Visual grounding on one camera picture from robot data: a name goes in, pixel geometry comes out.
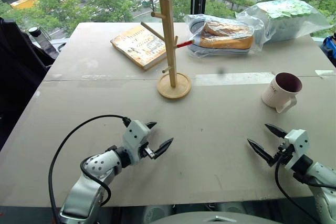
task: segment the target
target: wooden mug tree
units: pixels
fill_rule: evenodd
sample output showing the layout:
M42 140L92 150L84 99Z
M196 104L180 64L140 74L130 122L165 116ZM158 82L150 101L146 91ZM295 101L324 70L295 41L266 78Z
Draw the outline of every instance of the wooden mug tree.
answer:
M141 22L141 25L163 40L166 47L168 67L162 72L166 73L168 71L169 73L164 74L159 79L157 90L162 96L168 99L179 99L189 93L191 82L187 75L176 72L175 50L176 48L191 44L192 41L177 44L177 36L174 36L173 0L160 0L160 9L161 13L152 12L151 16L162 19L164 37L144 22Z

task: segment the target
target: white mug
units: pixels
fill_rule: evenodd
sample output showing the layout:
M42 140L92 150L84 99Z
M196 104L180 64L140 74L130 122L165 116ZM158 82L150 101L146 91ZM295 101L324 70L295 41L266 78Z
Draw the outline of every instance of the white mug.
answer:
M278 73L261 95L262 101L278 113L285 113L296 103L295 95L302 89L302 82L291 73Z

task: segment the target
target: water bottle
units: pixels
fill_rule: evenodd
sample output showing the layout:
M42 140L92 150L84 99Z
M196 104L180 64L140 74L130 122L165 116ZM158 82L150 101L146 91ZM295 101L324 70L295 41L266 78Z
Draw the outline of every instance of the water bottle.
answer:
M50 55L53 59L56 59L58 56L58 52L52 46L50 41L46 38L46 36L41 32L40 28L32 27L28 30L29 33L34 37L36 42L41 46L41 48Z

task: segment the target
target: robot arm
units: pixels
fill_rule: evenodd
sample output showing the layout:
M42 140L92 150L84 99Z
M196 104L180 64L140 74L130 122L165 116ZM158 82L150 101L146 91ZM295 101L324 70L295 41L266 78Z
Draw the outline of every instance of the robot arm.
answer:
M283 143L274 157L269 155L256 142L248 139L251 147L269 166L274 165L281 157L281 163L286 169L294 171L293 177L309 186L315 197L316 209L323 224L336 224L336 173L333 169L319 162L313 163L305 155L309 148L309 140L305 130L285 132L271 124L265 124L272 133L283 138Z
M131 121L123 135L122 147L112 146L104 153L82 162L84 173L71 189L59 212L62 223L89 224L96 220L105 189L86 174L108 185L121 173L122 168L136 165L146 156L156 159L167 150L172 138L161 144L155 152L148 147L147 138L154 125L155 122L143 124L137 120Z

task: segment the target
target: mug handle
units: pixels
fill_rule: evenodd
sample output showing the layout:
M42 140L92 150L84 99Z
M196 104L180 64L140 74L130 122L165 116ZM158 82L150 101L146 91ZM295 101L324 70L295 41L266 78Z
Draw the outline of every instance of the mug handle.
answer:
M276 107L278 113L285 113L297 103L296 97L291 97L288 102L280 107Z

